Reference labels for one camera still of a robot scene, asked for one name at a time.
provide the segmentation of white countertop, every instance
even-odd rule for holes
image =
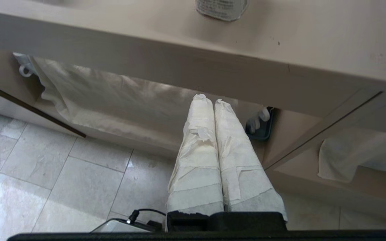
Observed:
[[[0,13],[386,81],[386,0],[251,0],[234,22],[194,0],[0,0]]]

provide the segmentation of label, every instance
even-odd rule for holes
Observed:
[[[233,21],[241,17],[247,3],[248,0],[196,0],[196,10],[213,18]]]

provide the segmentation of gray tile floor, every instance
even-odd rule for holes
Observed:
[[[164,157],[0,116],[0,240],[20,232],[89,232],[138,208],[165,211],[173,166]],[[380,218],[281,195],[290,230],[386,228]],[[162,217],[138,217],[150,219]]]

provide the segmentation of black cable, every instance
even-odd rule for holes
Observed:
[[[156,209],[135,209],[135,210],[133,210],[132,214],[127,219],[126,223],[128,223],[128,224],[135,223],[136,218],[138,218],[139,212],[141,212],[141,211],[150,211],[150,212],[155,212],[155,213],[158,213],[160,215],[166,216],[166,214],[164,212],[160,212],[159,210],[156,210]]]

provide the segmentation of brown trim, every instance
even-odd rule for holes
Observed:
[[[17,104],[17,105],[27,109],[27,110],[29,110],[29,111],[32,111],[33,113],[35,113],[35,114],[37,114],[37,115],[39,115],[39,116],[41,116],[41,117],[43,117],[45,119],[48,119],[51,122],[54,122],[57,125],[60,125],[61,127],[65,128],[65,129],[67,129],[67,130],[69,130],[69,131],[71,131],[71,132],[73,132],[73,133],[75,133],[75,134],[77,134],[77,135],[79,135],[79,136],[81,136],[83,138],[86,138],[86,134],[84,134],[83,132],[80,132],[80,131],[70,127],[69,125],[61,122],[60,120],[58,120],[58,119],[56,119],[56,118],[54,118],[54,117],[44,113],[43,111],[41,111],[41,110],[31,106],[31,105],[26,104],[25,102],[17,99],[16,97],[13,97],[13,96],[5,93],[2,90],[0,90],[0,96],[2,98],[6,99],[6,100],[9,100],[9,101],[11,101],[11,102],[13,102],[13,103],[15,103],[15,104]]]

